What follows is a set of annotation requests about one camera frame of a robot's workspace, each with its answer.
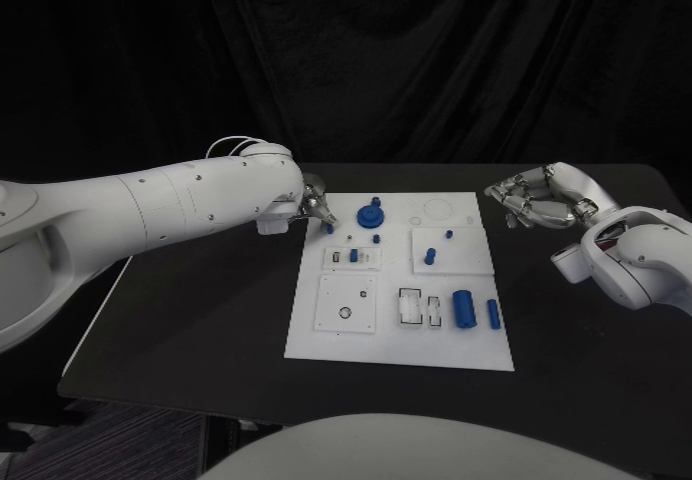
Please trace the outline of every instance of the cable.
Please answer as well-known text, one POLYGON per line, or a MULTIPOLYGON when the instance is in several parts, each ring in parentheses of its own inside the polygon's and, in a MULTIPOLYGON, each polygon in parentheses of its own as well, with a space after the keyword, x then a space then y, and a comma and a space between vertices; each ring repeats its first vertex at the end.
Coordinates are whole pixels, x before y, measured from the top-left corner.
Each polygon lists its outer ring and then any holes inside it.
POLYGON ((229 157, 233 156, 235 151, 236 151, 248 142, 261 143, 261 141, 259 141, 256 138, 249 138, 248 140, 243 140, 243 141, 235 146, 235 148, 230 150, 230 153, 227 154, 229 157))
POLYGON ((259 138, 252 138, 252 137, 246 137, 245 135, 232 135, 230 137, 223 137, 223 138, 219 138, 213 143, 212 143, 212 146, 209 147, 209 150, 206 151, 206 155, 204 155, 204 158, 209 158, 209 154, 212 153, 212 150, 213 150, 213 147, 220 143, 220 142, 225 142, 226 140, 238 140, 238 139, 245 139, 245 140, 256 140, 258 142, 265 142, 265 140, 259 139, 259 138))

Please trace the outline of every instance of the small blue part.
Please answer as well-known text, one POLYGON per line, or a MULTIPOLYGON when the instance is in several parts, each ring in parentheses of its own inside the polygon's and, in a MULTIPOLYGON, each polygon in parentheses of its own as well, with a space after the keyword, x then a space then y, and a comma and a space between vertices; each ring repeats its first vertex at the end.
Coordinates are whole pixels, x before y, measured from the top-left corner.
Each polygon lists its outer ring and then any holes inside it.
POLYGON ((500 325, 500 314, 497 313, 497 302, 494 300, 487 301, 487 314, 490 315, 490 328, 498 330, 500 325))
POLYGON ((428 248, 428 253, 425 254, 425 265, 432 265, 434 263, 435 263, 435 249, 428 248))
POLYGON ((372 205, 366 205, 357 211, 357 215, 356 215, 357 224, 363 228, 376 228, 382 225, 382 222, 385 221, 385 212, 379 208, 379 198, 377 198, 377 205, 375 205, 375 199, 372 200, 372 203, 373 203, 372 205))
POLYGON ((458 328, 473 328, 475 326, 475 311, 473 310, 473 297, 468 290, 457 290, 451 299, 454 302, 454 319, 458 328))

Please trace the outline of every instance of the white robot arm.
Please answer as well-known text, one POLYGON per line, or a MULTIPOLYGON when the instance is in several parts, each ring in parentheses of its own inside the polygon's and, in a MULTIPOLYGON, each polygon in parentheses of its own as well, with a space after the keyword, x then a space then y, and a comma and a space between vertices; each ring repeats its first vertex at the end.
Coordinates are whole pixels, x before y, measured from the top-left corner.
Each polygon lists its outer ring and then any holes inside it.
POLYGON ((591 177, 565 163, 496 183, 486 195, 507 207, 507 225, 586 228, 581 243, 550 257, 571 283, 592 277, 635 310, 666 303, 692 315, 692 224, 646 207, 620 208, 591 177))
POLYGON ((282 233, 307 216, 336 223, 324 184, 271 143, 89 180, 0 181, 0 352, 121 258, 252 220, 259 234, 282 233))

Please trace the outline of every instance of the blue bolt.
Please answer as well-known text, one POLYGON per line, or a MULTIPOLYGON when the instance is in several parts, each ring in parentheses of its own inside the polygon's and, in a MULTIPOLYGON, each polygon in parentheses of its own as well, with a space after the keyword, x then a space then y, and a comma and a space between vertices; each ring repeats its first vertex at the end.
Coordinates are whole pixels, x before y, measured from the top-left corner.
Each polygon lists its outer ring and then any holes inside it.
POLYGON ((428 254, 425 255, 425 265, 432 265, 435 263, 435 249, 428 248, 428 254))

